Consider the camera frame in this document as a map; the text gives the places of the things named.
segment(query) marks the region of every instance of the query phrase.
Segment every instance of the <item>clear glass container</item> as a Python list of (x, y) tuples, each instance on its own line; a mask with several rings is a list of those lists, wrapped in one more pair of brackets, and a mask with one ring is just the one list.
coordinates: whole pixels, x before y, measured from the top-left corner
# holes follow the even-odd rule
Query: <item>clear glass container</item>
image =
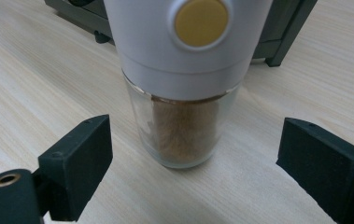
[(157, 162), (190, 168), (211, 157), (237, 87), (209, 99), (175, 101), (153, 96), (125, 79), (142, 144)]

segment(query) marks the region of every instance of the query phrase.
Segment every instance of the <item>white plastic housing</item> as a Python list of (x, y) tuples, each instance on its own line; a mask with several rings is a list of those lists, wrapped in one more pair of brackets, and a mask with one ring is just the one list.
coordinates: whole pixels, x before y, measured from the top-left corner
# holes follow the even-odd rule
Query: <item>white plastic housing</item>
[(220, 0), (229, 20), (214, 43), (195, 48), (176, 35), (174, 18), (187, 0), (105, 0), (121, 66), (145, 92), (190, 101), (225, 93), (241, 82), (272, 0)]

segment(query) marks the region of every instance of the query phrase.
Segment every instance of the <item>light wood surface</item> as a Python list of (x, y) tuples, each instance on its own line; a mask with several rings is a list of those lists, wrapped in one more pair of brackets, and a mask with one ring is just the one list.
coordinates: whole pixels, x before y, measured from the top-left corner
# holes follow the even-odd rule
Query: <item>light wood surface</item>
[(354, 145), (354, 1), (320, 0), (280, 67), (253, 62), (218, 151), (177, 171), (142, 148), (113, 46), (44, 1), (0, 0), (0, 173), (34, 171), (42, 152), (102, 114), (114, 160), (78, 223), (333, 223), (276, 158), (285, 117)]

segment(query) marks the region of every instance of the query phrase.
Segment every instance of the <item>wooden table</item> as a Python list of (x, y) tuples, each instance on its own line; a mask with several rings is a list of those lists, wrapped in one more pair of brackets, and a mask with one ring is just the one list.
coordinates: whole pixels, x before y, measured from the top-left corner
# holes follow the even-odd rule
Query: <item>wooden table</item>
[(354, 1), (319, 1), (281, 67), (252, 62), (218, 151), (179, 171), (142, 148), (113, 46), (41, 0), (0, 0), (0, 173), (102, 114), (114, 160), (78, 223), (333, 223), (275, 162), (285, 117), (354, 145)]

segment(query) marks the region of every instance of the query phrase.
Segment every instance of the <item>black object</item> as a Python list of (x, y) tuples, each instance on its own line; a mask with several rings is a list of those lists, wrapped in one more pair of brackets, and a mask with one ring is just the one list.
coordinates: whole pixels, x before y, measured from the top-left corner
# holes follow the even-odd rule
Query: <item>black object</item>
[(85, 7), (94, 0), (68, 0), (75, 7)]
[(0, 174), (0, 224), (77, 221), (112, 162), (109, 116), (81, 122), (39, 156), (39, 169)]
[[(74, 7), (64, 0), (45, 0), (45, 3), (72, 19), (76, 25), (112, 38), (104, 0), (69, 1), (90, 3), (81, 4), (80, 7)], [(253, 58), (265, 58), (271, 67), (280, 66), (316, 3), (317, 0), (274, 0)]]
[(95, 41), (98, 44), (105, 44), (111, 40), (111, 38), (109, 36), (101, 34), (98, 31), (94, 31), (94, 35), (95, 35)]
[(337, 223), (354, 223), (354, 146), (319, 126), (286, 118), (276, 162)]

